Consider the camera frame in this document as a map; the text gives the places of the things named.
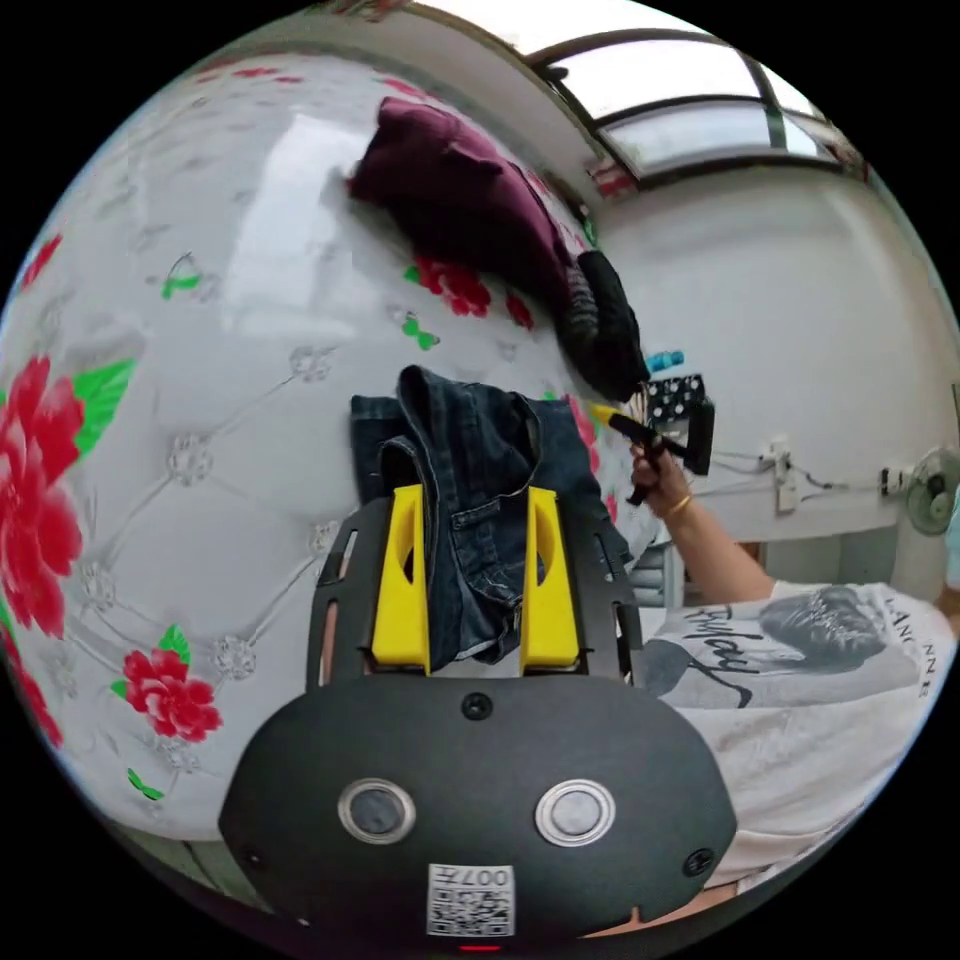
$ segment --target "electric fan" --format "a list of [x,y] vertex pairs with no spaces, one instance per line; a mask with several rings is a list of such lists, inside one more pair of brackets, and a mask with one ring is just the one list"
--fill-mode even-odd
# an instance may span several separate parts
[[940,447],[928,453],[907,482],[906,510],[914,528],[927,537],[946,533],[960,487],[960,450]]

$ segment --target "person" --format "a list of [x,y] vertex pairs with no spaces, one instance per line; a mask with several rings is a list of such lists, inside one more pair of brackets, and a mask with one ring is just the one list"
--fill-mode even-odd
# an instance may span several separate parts
[[664,454],[634,448],[633,481],[666,525],[703,604],[671,610],[644,645],[634,680],[710,745],[738,830],[706,888],[707,909],[782,872],[851,822],[910,748],[960,634],[960,497],[935,604],[887,584],[774,581],[695,497]]

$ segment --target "black and white dotted object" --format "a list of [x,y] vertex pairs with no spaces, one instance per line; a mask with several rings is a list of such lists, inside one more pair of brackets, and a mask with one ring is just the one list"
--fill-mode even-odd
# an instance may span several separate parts
[[686,377],[668,377],[651,380],[647,384],[647,423],[661,427],[690,416],[690,405],[700,402],[707,395],[703,377],[692,373]]

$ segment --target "gold bracelet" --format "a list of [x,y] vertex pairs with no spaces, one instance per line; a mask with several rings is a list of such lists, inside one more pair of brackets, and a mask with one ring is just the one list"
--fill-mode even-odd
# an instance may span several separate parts
[[692,499],[693,499],[693,494],[688,493],[679,503],[675,503],[660,519],[669,520],[670,517],[675,516],[681,510],[683,510],[683,508],[686,507],[687,504],[689,504]]

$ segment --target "blue object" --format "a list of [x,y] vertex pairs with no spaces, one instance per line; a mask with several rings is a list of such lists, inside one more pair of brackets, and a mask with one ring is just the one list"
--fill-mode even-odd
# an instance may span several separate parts
[[662,370],[669,370],[670,367],[679,367],[683,359],[682,350],[665,350],[663,353],[655,353],[647,358],[647,369],[651,373],[660,373]]
[[575,500],[632,559],[566,400],[407,367],[396,399],[351,398],[350,442],[364,503],[423,484],[431,670],[496,663],[519,645],[528,486]]

